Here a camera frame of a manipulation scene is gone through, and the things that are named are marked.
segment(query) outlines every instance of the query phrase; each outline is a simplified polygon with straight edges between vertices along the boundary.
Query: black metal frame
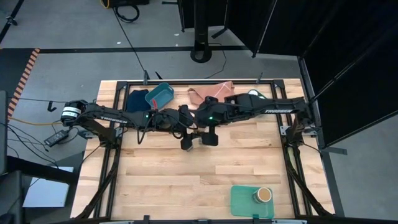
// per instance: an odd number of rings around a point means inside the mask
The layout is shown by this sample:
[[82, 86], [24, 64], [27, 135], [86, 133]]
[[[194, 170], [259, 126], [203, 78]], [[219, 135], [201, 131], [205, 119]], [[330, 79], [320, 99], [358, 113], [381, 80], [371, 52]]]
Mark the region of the black metal frame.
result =
[[[167, 82], [170, 85], [190, 85], [190, 84], [195, 84], [195, 85], [211, 85], [211, 84], [218, 84], [220, 82], [224, 82], [226, 80], [148, 80], [147, 84], [148, 85], [158, 85], [163, 82]], [[272, 92], [272, 97], [273, 98], [278, 98], [277, 94], [277, 87], [280, 89], [280, 94], [282, 98], [287, 98], [286, 95], [286, 90], [284, 86], [284, 81], [283, 80], [256, 80], [256, 79], [242, 79], [242, 80], [233, 80], [235, 84], [268, 84], [271, 86], [271, 92]], [[123, 99], [123, 109], [127, 105], [127, 97], [129, 94], [129, 90], [131, 86], [134, 85], [142, 85], [142, 81], [133, 81], [133, 82], [117, 82], [116, 85], [116, 93], [114, 96], [114, 103], [113, 103], [113, 108], [117, 109], [118, 103], [119, 103], [119, 96], [121, 94], [121, 90], [124, 89], [124, 99]], [[283, 121], [282, 121], [282, 115], [277, 114], [277, 123], [278, 126], [283, 126]], [[292, 117], [291, 115], [287, 114], [287, 123], [289, 125], [292, 124]], [[345, 217], [336, 217], [329, 212], [327, 212], [323, 207], [320, 205], [320, 203], [316, 200], [316, 198], [312, 195], [311, 191], [306, 187], [305, 185], [305, 178], [303, 174], [303, 169], [302, 169], [302, 164], [301, 164], [301, 159], [300, 159], [300, 151], [297, 147], [293, 147], [293, 153], [295, 157], [295, 163], [297, 165], [296, 170], [293, 167], [291, 161], [290, 161], [290, 156], [289, 156], [289, 148], [291, 147], [290, 145], [287, 144], [286, 141], [286, 136], [283, 136], [280, 134], [280, 139], [282, 143], [282, 150], [284, 154], [284, 161], [285, 161], [285, 166], [286, 166], [286, 171], [287, 171], [287, 177], [289, 181], [289, 190], [290, 190], [290, 196], [292, 199], [292, 204], [293, 204], [293, 210], [294, 210], [294, 215], [295, 219], [298, 220], [308, 220], [309, 223], [393, 223], [394, 221], [389, 221], [389, 220], [370, 220], [370, 219], [364, 219], [364, 218], [345, 218]], [[100, 182], [98, 186], [98, 192], [95, 194], [89, 205], [85, 208], [82, 214], [77, 216], [74, 219], [71, 219], [66, 222], [61, 222], [58, 224], [69, 224], [69, 223], [100, 223], [100, 222], [106, 222], [111, 220], [111, 215], [112, 215], [112, 206], [113, 206], [113, 200], [114, 200], [114, 191], [115, 191], [115, 186], [116, 186], [116, 177], [117, 177], [117, 171], [118, 171], [118, 165], [119, 165], [119, 160], [120, 160], [120, 152], [121, 152], [121, 139], [119, 142], [119, 147], [117, 147], [115, 150], [115, 156], [114, 156], [114, 162], [112, 165], [111, 170], [109, 171], [108, 175], [106, 175], [106, 172], [108, 170], [108, 164], [109, 164], [109, 155], [110, 155], [110, 150], [112, 150], [110, 147], [107, 147], [105, 150], [105, 155], [104, 155], [104, 162], [101, 170], [101, 176], [100, 176]], [[305, 205], [305, 213], [306, 215], [302, 215], [300, 213], [299, 209], [299, 203], [297, 199], [297, 192], [295, 189], [295, 183], [299, 186], [299, 188], [302, 191], [302, 196], [303, 196], [303, 201]], [[109, 188], [109, 195], [108, 195], [108, 202], [107, 202], [107, 207], [106, 207], [106, 215], [105, 217], [99, 217], [100, 215], [100, 210], [101, 210], [101, 203], [102, 203], [102, 195], [103, 192], [106, 190], [108, 185], [110, 184]], [[312, 208], [311, 206], [317, 211], [319, 216], [314, 216], [312, 215]], [[95, 207], [95, 212], [94, 212], [94, 217], [93, 218], [88, 218], [90, 216], [91, 211]], [[149, 216], [145, 215], [143, 220], [134, 220], [134, 223], [138, 224], [149, 224], [149, 223], [159, 223], [159, 224], [192, 224], [192, 223], [197, 223], [197, 224], [208, 224], [211, 222], [212, 224], [227, 224], [227, 223], [232, 223], [232, 224], [245, 224], [245, 223], [254, 223], [254, 224], [260, 224], [260, 223], [274, 223], [275, 220], [265, 220], [265, 219], [258, 219], [258, 218], [253, 218], [253, 219], [242, 219], [242, 220], [154, 220], [154, 221], [149, 221]]]

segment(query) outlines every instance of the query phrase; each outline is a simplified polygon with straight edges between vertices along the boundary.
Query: pink cloth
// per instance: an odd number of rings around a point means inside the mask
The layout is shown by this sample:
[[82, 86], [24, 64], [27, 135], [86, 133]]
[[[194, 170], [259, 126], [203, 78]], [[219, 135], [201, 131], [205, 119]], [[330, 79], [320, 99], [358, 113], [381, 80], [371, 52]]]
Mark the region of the pink cloth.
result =
[[188, 90], [191, 103], [194, 105], [201, 104], [206, 96], [212, 96], [218, 99], [219, 102], [224, 102], [224, 98], [234, 94], [234, 85], [232, 81], [210, 85], [190, 88]]

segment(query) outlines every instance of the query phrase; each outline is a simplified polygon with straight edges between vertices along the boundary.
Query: wooden tabletop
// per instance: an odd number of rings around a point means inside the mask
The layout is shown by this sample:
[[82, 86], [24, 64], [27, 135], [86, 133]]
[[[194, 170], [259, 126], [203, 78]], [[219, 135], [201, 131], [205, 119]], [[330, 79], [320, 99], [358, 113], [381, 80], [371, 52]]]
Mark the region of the wooden tabletop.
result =
[[[288, 98], [303, 96], [299, 79], [285, 79]], [[117, 81], [102, 81], [97, 104], [113, 106]], [[175, 98], [166, 108], [190, 104], [187, 90], [197, 85], [176, 85]], [[133, 90], [151, 90], [155, 86], [132, 86]], [[272, 98], [269, 85], [235, 85], [234, 92], [257, 89]], [[122, 107], [123, 92], [119, 100]], [[167, 133], [147, 133], [138, 145], [136, 131], [124, 134], [116, 184], [113, 220], [232, 219], [230, 189], [232, 185], [270, 187], [273, 191], [275, 218], [293, 218], [287, 173], [276, 115], [264, 114], [216, 128], [219, 144], [202, 146], [194, 140], [194, 149], [180, 149], [180, 141]], [[305, 143], [317, 147], [315, 138]], [[97, 139], [87, 143], [85, 156], [98, 146]], [[307, 187], [318, 201], [333, 213], [329, 188], [319, 153], [300, 146]], [[104, 149], [93, 153], [83, 164], [71, 217], [77, 216], [98, 188]], [[305, 214], [302, 194], [296, 185], [300, 211]]]

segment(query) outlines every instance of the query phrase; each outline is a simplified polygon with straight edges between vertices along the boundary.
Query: gray floor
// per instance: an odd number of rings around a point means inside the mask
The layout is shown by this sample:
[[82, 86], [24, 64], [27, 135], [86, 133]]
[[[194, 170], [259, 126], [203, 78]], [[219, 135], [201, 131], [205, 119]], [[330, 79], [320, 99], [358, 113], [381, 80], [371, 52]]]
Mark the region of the gray floor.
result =
[[[0, 1], [8, 7], [16, 0]], [[135, 47], [190, 46], [193, 32], [181, 33], [176, 6], [161, 5], [161, 0], [151, 0], [141, 6], [141, 16], [133, 24], [123, 24]], [[127, 41], [110, 9], [103, 9], [95, 0], [30, 0], [25, 1], [17, 17], [19, 26], [11, 27], [1, 47], [33, 47], [42, 49], [128, 47]], [[219, 28], [212, 28], [213, 34]], [[242, 45], [231, 33], [226, 32], [214, 40], [223, 45]], [[251, 58], [249, 51], [226, 51], [227, 63], [224, 72], [215, 78], [300, 78], [295, 57], [265, 55]], [[222, 52], [213, 52], [211, 60], [204, 64], [192, 62], [189, 52], [139, 53], [149, 75], [155, 78], [155, 71], [163, 78], [203, 78], [222, 68]], [[98, 92], [101, 80], [141, 79], [142, 70], [133, 53], [97, 54], [40, 54], [22, 97], [45, 100], [91, 101]], [[31, 122], [51, 122], [59, 119], [61, 107], [53, 113], [47, 111], [47, 104], [20, 101], [14, 117]], [[393, 208], [398, 205], [394, 191], [397, 175], [390, 161], [398, 155], [392, 130], [397, 118], [375, 126], [340, 144], [349, 150], [348, 156], [332, 155], [339, 191], [347, 216], [398, 219]], [[53, 133], [51, 127], [33, 127], [11, 121], [39, 140]], [[359, 139], [366, 143], [358, 144]], [[85, 148], [86, 142], [77, 138], [69, 144], [54, 146], [48, 153], [57, 161], [74, 158]], [[47, 164], [18, 142], [9, 145], [19, 149], [22, 158]], [[32, 223], [46, 223], [54, 218], [68, 218], [70, 206], [45, 216], [36, 217]]]

